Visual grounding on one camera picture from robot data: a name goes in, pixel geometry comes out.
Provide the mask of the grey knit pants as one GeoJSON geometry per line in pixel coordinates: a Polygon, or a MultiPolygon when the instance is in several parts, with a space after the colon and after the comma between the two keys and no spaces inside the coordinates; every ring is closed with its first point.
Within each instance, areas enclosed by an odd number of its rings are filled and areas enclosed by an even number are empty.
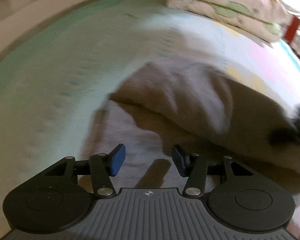
{"type": "Polygon", "coordinates": [[[300,205],[300,145],[285,109],[211,64],[183,58],[152,61],[110,93],[96,111],[82,158],[124,144],[115,187],[183,187],[174,145],[215,157],[230,150],[291,192],[300,205]]]}

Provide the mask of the lower floral pillow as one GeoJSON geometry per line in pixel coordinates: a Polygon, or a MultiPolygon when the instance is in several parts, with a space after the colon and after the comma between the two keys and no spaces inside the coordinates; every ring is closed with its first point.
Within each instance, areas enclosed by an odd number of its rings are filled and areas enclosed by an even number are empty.
{"type": "Polygon", "coordinates": [[[277,42],[283,37],[279,24],[262,22],[220,5],[198,0],[166,0],[166,6],[170,9],[189,11],[223,24],[232,25],[269,43],[277,42]]]}

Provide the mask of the floral bed sheet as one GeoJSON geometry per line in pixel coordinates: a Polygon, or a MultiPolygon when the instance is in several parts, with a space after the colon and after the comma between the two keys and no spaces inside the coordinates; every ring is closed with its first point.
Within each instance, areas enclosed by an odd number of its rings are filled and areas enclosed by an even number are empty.
{"type": "Polygon", "coordinates": [[[184,54],[211,61],[291,111],[300,60],[285,42],[244,31],[165,0],[99,0],[61,17],[0,62],[0,238],[6,194],[54,161],[79,156],[94,112],[145,62],[184,54]]]}

